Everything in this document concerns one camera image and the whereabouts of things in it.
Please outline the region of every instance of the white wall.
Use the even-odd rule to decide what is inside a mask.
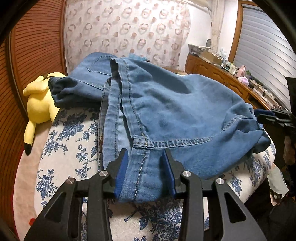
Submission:
[[[189,53],[188,44],[205,46],[207,40],[211,38],[211,17],[208,8],[195,7],[188,5],[191,19],[190,33],[181,48],[179,58],[179,70],[184,70],[187,54]]]
[[[218,51],[221,48],[224,48],[224,50],[227,51],[226,58],[228,58],[229,56],[233,42],[235,26],[237,22],[237,5],[237,0],[225,0],[225,11],[220,33]]]

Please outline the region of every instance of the jeans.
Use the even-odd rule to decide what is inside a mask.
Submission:
[[[217,81],[128,58],[110,65],[102,154],[106,167],[128,149],[120,201],[154,201],[168,193],[164,148],[186,170],[208,179],[271,143],[252,106]]]
[[[91,53],[64,78],[52,77],[48,81],[56,107],[97,106],[102,100],[104,84],[111,77],[112,54]]]

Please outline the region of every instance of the wooden cabinet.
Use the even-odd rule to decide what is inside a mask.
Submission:
[[[212,78],[212,68],[208,63],[197,62],[193,74],[201,74],[205,77]]]
[[[224,75],[219,69],[213,67],[212,69],[212,79],[220,82],[221,84],[228,85],[228,76]]]
[[[188,55],[187,61],[185,64],[185,73],[193,74],[195,69],[195,57],[193,55]]]
[[[188,54],[185,72],[188,74],[201,74],[220,82],[237,93],[245,102],[252,104],[254,109],[260,108],[270,110],[270,106],[261,99],[253,89],[239,82],[238,79],[230,73],[209,64],[199,57]]]
[[[234,80],[230,80],[227,87],[231,90],[233,90],[235,93],[237,93],[240,97],[243,99],[247,97],[248,92],[245,90],[245,88],[241,87],[237,83],[234,82]]]

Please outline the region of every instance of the blue gripper pad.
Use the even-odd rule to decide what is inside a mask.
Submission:
[[[255,109],[254,115],[257,117],[259,114],[275,116],[271,110]]]
[[[175,198],[176,197],[175,178],[174,178],[172,168],[170,166],[170,162],[168,160],[165,150],[163,150],[162,160],[165,168],[166,181],[167,181],[169,192],[173,196],[173,198]]]
[[[114,190],[114,195],[116,199],[118,199],[119,194],[122,189],[124,177],[126,176],[126,169],[128,167],[128,151],[125,150],[123,158],[121,160],[121,165],[119,167],[117,176],[115,178],[115,190]]]

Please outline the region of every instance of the pikachu plush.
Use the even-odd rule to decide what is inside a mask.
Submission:
[[[59,111],[59,108],[54,106],[54,100],[51,97],[48,87],[50,77],[65,77],[65,75],[59,72],[40,75],[23,90],[24,96],[29,96],[27,102],[29,122],[24,136],[24,149],[27,155],[32,150],[36,124],[49,120],[53,122]]]

